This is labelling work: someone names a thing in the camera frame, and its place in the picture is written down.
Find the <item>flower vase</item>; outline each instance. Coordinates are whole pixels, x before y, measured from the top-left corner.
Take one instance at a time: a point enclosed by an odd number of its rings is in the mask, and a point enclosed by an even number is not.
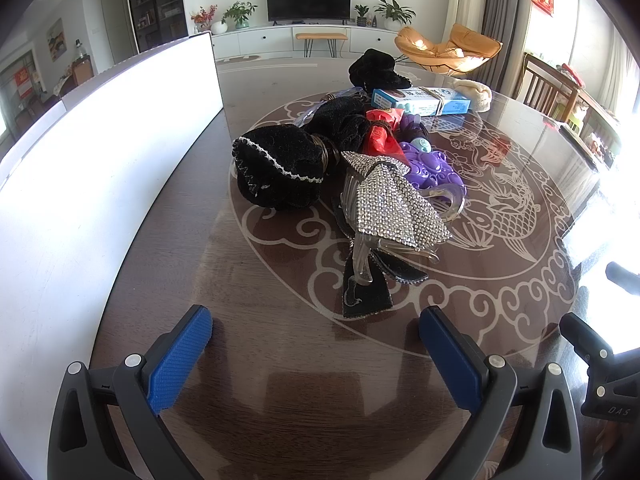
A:
[[[385,20],[385,28],[386,30],[392,30],[394,32],[398,32],[402,28],[402,22],[397,22],[391,18],[387,18]]]
[[[228,29],[228,25],[222,22],[211,23],[211,31],[213,34],[223,34]]]

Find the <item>doorway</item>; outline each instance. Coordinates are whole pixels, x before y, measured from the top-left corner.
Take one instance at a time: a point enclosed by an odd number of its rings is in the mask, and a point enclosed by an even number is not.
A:
[[[135,54],[131,45],[124,0],[100,0],[113,62],[118,64]]]

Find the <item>glass bottle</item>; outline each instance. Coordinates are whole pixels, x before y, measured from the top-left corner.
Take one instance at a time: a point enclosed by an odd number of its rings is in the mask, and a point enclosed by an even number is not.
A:
[[[87,57],[87,52],[80,40],[76,40],[76,59],[84,59]]]

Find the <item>blue medicine box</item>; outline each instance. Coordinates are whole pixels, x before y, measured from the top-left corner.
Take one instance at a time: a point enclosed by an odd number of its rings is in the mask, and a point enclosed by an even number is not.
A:
[[[437,116],[466,114],[471,101],[451,88],[417,86],[402,90],[375,89],[371,104],[376,108],[403,108],[410,114]]]

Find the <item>black fabric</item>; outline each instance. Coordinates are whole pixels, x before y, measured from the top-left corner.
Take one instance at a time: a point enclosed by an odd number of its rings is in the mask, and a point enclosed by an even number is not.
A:
[[[322,153],[309,135],[292,124],[263,126],[244,134],[284,170],[300,177],[322,178]],[[320,197],[320,183],[286,175],[261,149],[236,139],[238,189],[249,202],[262,207],[307,207]]]
[[[411,81],[394,72],[396,61],[385,52],[367,50],[349,67],[349,79],[354,86],[371,93],[375,88],[395,90],[411,88]]]
[[[342,284],[342,315],[344,317],[368,316],[393,306],[386,279],[371,256],[369,256],[369,269],[373,282],[369,285],[358,285],[353,275],[353,254],[349,254],[344,266]]]
[[[356,97],[337,97],[316,110],[302,126],[307,133],[327,138],[341,152],[357,152],[369,131],[365,105]]]
[[[380,249],[373,249],[371,256],[373,256],[374,261],[378,264],[382,272],[391,276],[396,282],[420,283],[429,277],[423,270],[416,269],[406,261],[392,254],[385,253],[385,251],[381,251]]]
[[[351,226],[347,223],[347,219],[344,217],[342,206],[340,205],[340,197],[334,196],[331,199],[331,207],[334,210],[335,222],[338,224],[338,229],[342,231],[349,240],[353,240],[356,233]]]

